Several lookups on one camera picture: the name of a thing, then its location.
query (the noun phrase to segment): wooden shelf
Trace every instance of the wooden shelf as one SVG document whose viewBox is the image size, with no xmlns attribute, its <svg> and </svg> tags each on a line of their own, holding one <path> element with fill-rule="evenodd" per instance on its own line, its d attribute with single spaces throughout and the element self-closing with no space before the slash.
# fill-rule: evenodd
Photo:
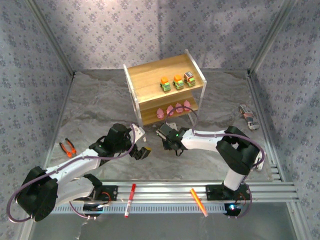
<svg viewBox="0 0 320 240">
<path fill-rule="evenodd" d="M 167 102 L 163 105 L 159 105 L 159 106 L 155 106 L 155 107 L 151 107 L 145 110 L 141 110 L 141 117 L 142 117 L 142 122 L 143 125 L 149 125 L 149 124 L 154 124 L 157 122 L 161 122 L 164 121 L 165 117 L 167 116 L 167 108 L 172 105 L 172 107 L 175 107 L 177 103 L 181 104 L 182 106 L 184 105 L 184 101 L 188 100 L 190 102 L 190 107 L 192 110 L 196 111 L 198 110 L 198 104 L 196 103 L 192 93 L 189 91 L 187 94 L 184 94 L 183 99 L 181 100 L 174 100 L 172 102 Z M 162 109 L 164 112 L 164 118 L 163 119 L 158 119 L 157 118 L 157 110 L 158 109 Z M 170 116 L 169 118 L 173 118 L 173 117 L 180 117 L 182 115 L 185 114 L 189 114 L 191 113 L 191 111 L 185 111 L 183 110 L 182 113 L 177 113 L 176 111 L 174 111 L 174 114 L 172 116 Z"/>
<path fill-rule="evenodd" d="M 142 109 L 152 108 L 154 102 L 157 102 L 157 100 L 166 99 L 180 93 L 191 92 L 192 90 L 204 86 L 200 74 L 186 53 L 159 61 L 129 67 L 127 70 L 138 103 Z M 179 74 L 183 78 L 184 74 L 189 71 L 194 75 L 195 85 L 189 87 L 187 84 L 184 84 L 183 89 L 177 90 L 172 84 L 174 75 Z M 168 92 L 164 92 L 160 87 L 160 78 L 163 76 L 168 77 L 171 84 L 171 90 Z"/>
</svg>

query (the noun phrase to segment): pen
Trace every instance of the pen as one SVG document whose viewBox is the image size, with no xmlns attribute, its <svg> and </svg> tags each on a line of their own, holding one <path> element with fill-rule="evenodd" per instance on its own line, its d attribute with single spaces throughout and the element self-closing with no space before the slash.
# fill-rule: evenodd
<svg viewBox="0 0 320 240">
<path fill-rule="evenodd" d="M 201 209 L 201 211 L 203 212 L 204 216 L 205 216 L 205 217 L 208 217 L 207 210 L 206 210 L 205 206 L 202 204 L 201 200 L 199 199 L 196 191 L 195 191 L 193 188 L 191 188 L 190 192 L 191 192 L 194 200 L 196 201 L 196 204 L 198 205 L 198 207 L 199 207 L 199 208 Z"/>
<path fill-rule="evenodd" d="M 126 208 L 125 208 L 125 213 L 124 213 L 125 218 L 129 217 L 129 212 L 130 212 L 132 200 L 134 199 L 135 190 L 136 190 L 136 184 L 133 183 L 132 188 L 131 188 L 131 192 L 130 192 L 130 196 L 129 196 L 129 200 L 128 200 L 128 204 L 126 205 Z"/>
</svg>

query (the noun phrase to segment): orange pliers handle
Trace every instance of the orange pliers handle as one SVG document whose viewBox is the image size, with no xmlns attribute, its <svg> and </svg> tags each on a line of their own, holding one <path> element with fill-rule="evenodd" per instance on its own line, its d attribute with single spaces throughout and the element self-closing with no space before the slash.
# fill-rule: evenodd
<svg viewBox="0 0 320 240">
<path fill-rule="evenodd" d="M 62 142 L 59 142 L 59 145 L 62 149 L 62 151 L 64 151 L 66 153 L 66 155 L 71 158 L 73 154 L 76 154 L 77 153 L 77 150 L 75 148 L 75 146 L 73 145 L 73 143 L 68 139 L 66 138 L 65 141 L 68 143 L 68 145 L 70 146 L 71 148 L 71 151 L 68 151 L 65 147 L 65 145 L 62 143 Z"/>
</svg>

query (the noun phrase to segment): pink object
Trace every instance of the pink object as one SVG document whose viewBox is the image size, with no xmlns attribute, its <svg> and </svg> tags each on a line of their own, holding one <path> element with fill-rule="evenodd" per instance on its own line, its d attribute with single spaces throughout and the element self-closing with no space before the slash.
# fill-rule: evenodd
<svg viewBox="0 0 320 240">
<path fill-rule="evenodd" d="M 168 108 L 166 109 L 166 114 L 169 114 L 172 109 L 174 109 L 173 106 L 171 106 L 171 105 L 168 106 Z"/>
<path fill-rule="evenodd" d="M 185 101 L 184 101 L 183 106 L 188 107 L 188 108 L 191 107 L 190 102 L 189 102 L 188 100 L 185 100 Z"/>
<path fill-rule="evenodd" d="M 164 111 L 163 111 L 161 108 L 159 108 L 159 109 L 156 111 L 156 117 L 157 117 L 158 119 L 163 119 L 164 116 L 165 116 Z"/>
<path fill-rule="evenodd" d="M 178 113 L 178 114 L 180 114 L 180 113 L 182 113 L 183 111 L 184 111 L 184 109 L 182 108 L 182 105 L 180 104 L 180 103 L 176 103 L 176 105 L 175 105 L 175 107 L 177 108 L 176 109 L 176 112 Z"/>
</svg>

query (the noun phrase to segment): patterned wallpaper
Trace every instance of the patterned wallpaper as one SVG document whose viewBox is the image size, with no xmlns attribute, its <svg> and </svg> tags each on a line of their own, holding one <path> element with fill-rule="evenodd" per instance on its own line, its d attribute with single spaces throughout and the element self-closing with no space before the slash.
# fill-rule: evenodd
<svg viewBox="0 0 320 240">
<path fill-rule="evenodd" d="M 283 0 L 35 0 L 74 70 L 183 54 L 247 69 Z"/>
<path fill-rule="evenodd" d="M 257 71 L 282 168 L 320 240 L 320 1 L 295 6 Z"/>
<path fill-rule="evenodd" d="M 7 201 L 44 164 L 70 77 L 24 1 L 0 1 L 0 32 L 0 239 L 9 240 Z"/>
</svg>

